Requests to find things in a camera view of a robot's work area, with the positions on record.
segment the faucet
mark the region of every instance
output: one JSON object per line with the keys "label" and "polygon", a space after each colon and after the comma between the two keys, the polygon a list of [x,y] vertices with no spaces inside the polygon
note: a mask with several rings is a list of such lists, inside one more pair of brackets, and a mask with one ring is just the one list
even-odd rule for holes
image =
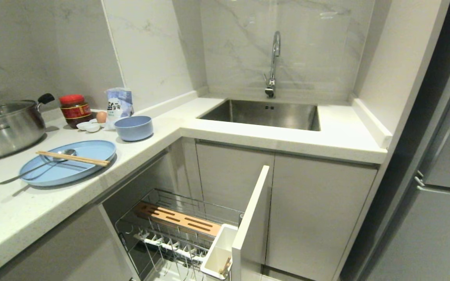
{"label": "faucet", "polygon": [[273,98],[275,95],[275,58],[280,55],[280,32],[276,31],[273,35],[273,46],[272,46],[272,62],[270,64],[270,78],[267,79],[266,75],[263,74],[265,78],[265,94],[268,98]]}

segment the white countertop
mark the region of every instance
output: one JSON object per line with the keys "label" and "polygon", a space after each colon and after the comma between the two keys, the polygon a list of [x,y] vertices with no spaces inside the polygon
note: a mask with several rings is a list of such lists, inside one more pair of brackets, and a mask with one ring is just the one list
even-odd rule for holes
{"label": "white countertop", "polygon": [[67,129],[64,119],[46,123],[49,132],[43,142],[0,160],[0,181],[15,176],[36,156],[35,151],[71,142],[114,142],[117,159],[97,176],[59,189],[31,187],[21,180],[0,185],[0,267],[180,137],[374,164],[386,157],[387,150],[376,144],[349,105],[319,104],[320,132],[195,119],[222,102],[222,98],[196,98],[155,117],[154,135],[142,142],[123,142],[115,131]]}

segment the refrigerator handle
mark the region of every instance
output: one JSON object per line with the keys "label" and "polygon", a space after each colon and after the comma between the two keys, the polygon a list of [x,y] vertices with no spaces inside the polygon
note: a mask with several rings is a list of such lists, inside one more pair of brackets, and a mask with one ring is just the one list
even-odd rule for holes
{"label": "refrigerator handle", "polygon": [[421,180],[417,176],[414,177],[414,180],[416,180],[416,182],[418,183],[416,188],[420,191],[435,192],[450,195],[450,187],[441,187],[438,185],[425,185],[425,183],[423,183],[423,180]]}

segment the pot handle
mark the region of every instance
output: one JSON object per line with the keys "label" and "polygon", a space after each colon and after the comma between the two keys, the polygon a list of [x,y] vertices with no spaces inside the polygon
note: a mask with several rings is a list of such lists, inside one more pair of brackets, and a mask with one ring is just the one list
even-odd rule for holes
{"label": "pot handle", "polygon": [[36,109],[39,111],[39,108],[41,107],[41,105],[45,105],[45,104],[49,103],[50,101],[54,101],[54,100],[55,100],[55,97],[53,97],[52,94],[46,93],[38,98],[38,100],[37,100],[38,104],[36,106]]}

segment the marble wall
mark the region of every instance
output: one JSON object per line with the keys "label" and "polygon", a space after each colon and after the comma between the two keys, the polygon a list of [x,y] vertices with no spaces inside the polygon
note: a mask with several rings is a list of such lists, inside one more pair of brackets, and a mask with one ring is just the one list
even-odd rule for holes
{"label": "marble wall", "polygon": [[374,0],[203,0],[211,92],[265,87],[273,34],[281,33],[277,91],[342,93],[354,87]]}
{"label": "marble wall", "polygon": [[134,109],[206,85],[199,0],[104,0]]}
{"label": "marble wall", "polygon": [[[123,86],[99,0],[0,1],[0,102],[83,94]],[[57,107],[52,103],[45,108]]]}

